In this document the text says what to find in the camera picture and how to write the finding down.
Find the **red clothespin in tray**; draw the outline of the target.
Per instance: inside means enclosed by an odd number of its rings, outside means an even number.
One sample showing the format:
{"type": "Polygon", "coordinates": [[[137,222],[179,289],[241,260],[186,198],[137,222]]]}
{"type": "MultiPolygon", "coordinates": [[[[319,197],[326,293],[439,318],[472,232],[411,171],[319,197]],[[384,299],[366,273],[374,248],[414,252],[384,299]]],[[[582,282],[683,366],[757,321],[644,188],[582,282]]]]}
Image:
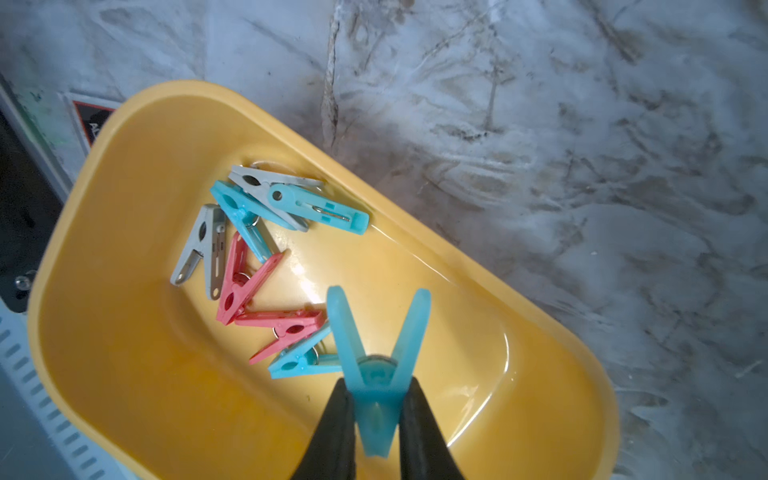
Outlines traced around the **red clothespin in tray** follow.
{"type": "Polygon", "coordinates": [[[283,252],[273,254],[253,274],[247,274],[248,252],[245,240],[239,233],[235,233],[230,244],[216,313],[216,320],[225,326],[245,313],[247,305],[284,257],[283,252]]]}
{"type": "Polygon", "coordinates": [[[317,332],[325,323],[325,313],[322,310],[246,312],[236,316],[234,323],[273,330],[275,339],[249,359],[253,365],[317,332]]]}

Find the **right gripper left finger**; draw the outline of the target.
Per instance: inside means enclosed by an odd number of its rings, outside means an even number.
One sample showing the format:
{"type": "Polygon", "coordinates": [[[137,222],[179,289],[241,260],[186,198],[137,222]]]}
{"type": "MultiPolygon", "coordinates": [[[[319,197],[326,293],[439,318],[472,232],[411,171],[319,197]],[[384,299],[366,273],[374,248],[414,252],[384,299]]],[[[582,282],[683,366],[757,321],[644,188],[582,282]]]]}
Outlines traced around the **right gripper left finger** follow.
{"type": "Polygon", "coordinates": [[[355,479],[355,444],[354,398],[339,379],[291,479],[355,479]]]}

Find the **teal translucent clothespin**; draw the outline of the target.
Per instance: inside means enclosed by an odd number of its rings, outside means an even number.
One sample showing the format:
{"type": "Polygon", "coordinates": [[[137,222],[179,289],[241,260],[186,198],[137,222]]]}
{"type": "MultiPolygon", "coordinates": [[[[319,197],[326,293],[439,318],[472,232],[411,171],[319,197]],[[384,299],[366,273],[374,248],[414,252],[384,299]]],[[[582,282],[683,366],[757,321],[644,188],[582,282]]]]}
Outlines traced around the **teal translucent clothespin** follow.
{"type": "Polygon", "coordinates": [[[394,440],[402,405],[431,314],[432,296],[415,293],[392,353],[369,355],[359,335],[347,297],[340,286],[327,291],[327,314],[364,453],[386,458],[394,440]]]}

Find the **black triangle marker sticker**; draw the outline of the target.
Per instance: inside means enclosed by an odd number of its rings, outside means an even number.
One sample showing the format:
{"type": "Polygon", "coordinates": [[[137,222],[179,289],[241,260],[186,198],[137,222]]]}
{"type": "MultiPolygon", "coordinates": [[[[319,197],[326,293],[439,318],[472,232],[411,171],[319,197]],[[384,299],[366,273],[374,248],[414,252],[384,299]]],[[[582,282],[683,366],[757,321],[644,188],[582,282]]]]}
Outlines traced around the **black triangle marker sticker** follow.
{"type": "Polygon", "coordinates": [[[122,103],[72,90],[60,92],[59,97],[65,104],[78,142],[87,156],[104,124],[122,103]]]}

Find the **yellow plastic storage tray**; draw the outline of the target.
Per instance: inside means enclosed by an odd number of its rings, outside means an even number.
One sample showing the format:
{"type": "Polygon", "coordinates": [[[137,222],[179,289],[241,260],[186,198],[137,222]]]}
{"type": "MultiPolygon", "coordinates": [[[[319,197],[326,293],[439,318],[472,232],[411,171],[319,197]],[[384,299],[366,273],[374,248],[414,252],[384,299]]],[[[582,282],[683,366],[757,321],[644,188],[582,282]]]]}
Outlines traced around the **yellow plastic storage tray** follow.
{"type": "Polygon", "coordinates": [[[256,310],[324,305],[341,286],[366,350],[388,354],[415,292],[432,311],[415,375],[469,479],[607,479],[620,446],[611,382],[569,330],[246,98],[173,81],[108,119],[29,301],[35,368],[83,433],[146,479],[286,479],[336,382],[274,380],[270,338],[216,320],[204,272],[170,283],[210,189],[263,160],[364,210],[362,236],[273,227],[284,252],[256,310]]]}

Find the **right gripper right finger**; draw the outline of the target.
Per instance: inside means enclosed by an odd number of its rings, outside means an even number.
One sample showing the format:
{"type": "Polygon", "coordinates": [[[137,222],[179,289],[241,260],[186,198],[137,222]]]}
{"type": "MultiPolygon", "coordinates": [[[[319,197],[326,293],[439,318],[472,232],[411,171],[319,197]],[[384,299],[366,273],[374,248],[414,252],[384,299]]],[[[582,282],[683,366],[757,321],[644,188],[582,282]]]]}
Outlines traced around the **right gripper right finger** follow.
{"type": "Polygon", "coordinates": [[[399,442],[402,479],[464,479],[416,377],[403,399],[399,442]]]}

